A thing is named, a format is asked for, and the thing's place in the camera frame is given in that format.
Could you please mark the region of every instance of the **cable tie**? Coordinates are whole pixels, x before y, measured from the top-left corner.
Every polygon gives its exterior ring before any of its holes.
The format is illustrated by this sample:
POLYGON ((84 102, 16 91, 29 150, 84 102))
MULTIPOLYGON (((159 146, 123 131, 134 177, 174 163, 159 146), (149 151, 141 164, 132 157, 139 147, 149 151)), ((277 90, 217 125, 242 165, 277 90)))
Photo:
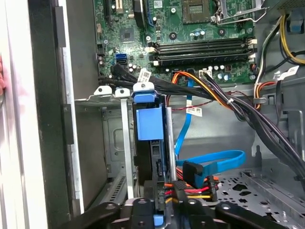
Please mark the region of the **cable tie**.
POLYGON ((229 105, 230 103, 234 102, 234 99, 229 99, 229 101, 227 102, 227 104, 229 105))

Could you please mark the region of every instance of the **sata port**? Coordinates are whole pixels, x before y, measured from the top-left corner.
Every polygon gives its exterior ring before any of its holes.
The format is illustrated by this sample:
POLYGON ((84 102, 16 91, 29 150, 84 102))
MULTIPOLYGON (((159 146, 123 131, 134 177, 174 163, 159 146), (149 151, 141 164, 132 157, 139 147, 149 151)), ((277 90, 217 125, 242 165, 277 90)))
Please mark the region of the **sata port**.
POLYGON ((161 160, 159 159, 157 162, 157 173, 159 177, 163 177, 163 171, 162 171, 162 164, 161 164, 161 160))

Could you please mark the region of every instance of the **red wire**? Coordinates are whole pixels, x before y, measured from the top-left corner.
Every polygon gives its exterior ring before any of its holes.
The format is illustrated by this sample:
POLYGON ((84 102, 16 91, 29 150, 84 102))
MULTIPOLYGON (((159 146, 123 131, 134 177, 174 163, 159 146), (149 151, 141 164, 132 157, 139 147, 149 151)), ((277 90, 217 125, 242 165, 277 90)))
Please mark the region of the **red wire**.
POLYGON ((186 192, 192 192, 192 193, 198 193, 198 192, 204 192, 209 190, 209 187, 203 187, 201 189, 186 189, 186 192))
POLYGON ((164 195, 170 195, 170 194, 173 194, 173 191, 164 192, 164 195))

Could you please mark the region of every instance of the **black connector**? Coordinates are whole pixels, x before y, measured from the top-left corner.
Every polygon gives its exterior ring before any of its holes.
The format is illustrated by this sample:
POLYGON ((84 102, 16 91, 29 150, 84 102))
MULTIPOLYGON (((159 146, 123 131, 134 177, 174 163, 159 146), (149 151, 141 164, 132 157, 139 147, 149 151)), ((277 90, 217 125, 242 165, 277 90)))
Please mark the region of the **black connector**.
POLYGON ((207 177, 207 183, 208 183, 208 186, 209 186, 209 190, 211 192, 211 201, 212 202, 217 202, 218 200, 218 197, 217 197, 217 189, 216 189, 216 182, 214 180, 214 177, 213 176, 208 176, 207 177))
POLYGON ((183 163, 183 180, 194 188, 202 188, 196 185, 195 175, 202 176, 203 166, 193 162, 183 163))

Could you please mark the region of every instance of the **cable connector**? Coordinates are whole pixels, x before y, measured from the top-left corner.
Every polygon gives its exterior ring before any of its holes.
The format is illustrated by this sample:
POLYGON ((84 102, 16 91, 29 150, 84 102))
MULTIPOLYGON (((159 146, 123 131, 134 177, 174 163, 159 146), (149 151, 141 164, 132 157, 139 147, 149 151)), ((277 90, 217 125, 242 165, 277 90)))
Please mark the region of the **cable connector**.
POLYGON ((209 186, 209 190, 211 192, 211 201, 212 202, 217 202, 218 200, 218 197, 217 197, 217 190, 216 190, 216 182, 214 180, 214 177, 213 176, 207 176, 207 183, 208 183, 208 186, 209 186))

